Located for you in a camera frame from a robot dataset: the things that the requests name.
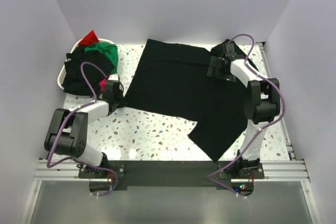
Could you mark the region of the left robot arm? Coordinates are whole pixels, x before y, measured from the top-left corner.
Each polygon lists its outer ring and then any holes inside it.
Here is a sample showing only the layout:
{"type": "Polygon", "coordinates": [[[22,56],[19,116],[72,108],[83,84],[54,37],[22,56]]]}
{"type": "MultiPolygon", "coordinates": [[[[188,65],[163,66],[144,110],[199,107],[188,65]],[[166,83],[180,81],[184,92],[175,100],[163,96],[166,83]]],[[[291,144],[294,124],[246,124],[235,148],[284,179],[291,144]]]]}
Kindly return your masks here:
{"type": "Polygon", "coordinates": [[[88,125],[109,116],[123,103],[123,85],[119,81],[108,80],[102,97],[75,109],[56,109],[44,141],[49,152],[47,167],[73,159],[90,166],[97,178],[108,174],[109,165],[103,152],[87,143],[88,125]]]}

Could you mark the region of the black t-shirt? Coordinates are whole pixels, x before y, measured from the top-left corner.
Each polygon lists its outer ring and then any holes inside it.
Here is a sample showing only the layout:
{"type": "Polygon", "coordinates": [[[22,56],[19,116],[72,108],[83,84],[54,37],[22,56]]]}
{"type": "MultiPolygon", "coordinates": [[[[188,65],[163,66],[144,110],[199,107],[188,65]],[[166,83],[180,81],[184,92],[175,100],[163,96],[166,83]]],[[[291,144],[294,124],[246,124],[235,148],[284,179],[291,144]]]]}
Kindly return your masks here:
{"type": "Polygon", "coordinates": [[[188,136],[214,162],[247,127],[245,86],[207,75],[222,50],[148,39],[124,97],[129,108],[196,122],[188,136]]]}

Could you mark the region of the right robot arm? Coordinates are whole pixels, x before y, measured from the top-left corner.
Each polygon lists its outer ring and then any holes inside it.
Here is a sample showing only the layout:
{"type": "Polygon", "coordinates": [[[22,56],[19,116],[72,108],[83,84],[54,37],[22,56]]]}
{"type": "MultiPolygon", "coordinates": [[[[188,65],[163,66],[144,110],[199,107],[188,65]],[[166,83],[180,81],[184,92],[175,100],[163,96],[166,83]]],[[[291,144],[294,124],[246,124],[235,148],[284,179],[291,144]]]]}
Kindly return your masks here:
{"type": "Polygon", "coordinates": [[[211,53],[213,56],[207,75],[231,82],[239,80],[245,87],[244,114],[247,129],[233,166],[237,177],[246,178],[259,165],[266,128],[280,114],[279,81],[255,70],[248,59],[236,51],[233,42],[223,42],[214,47],[211,53]]]}

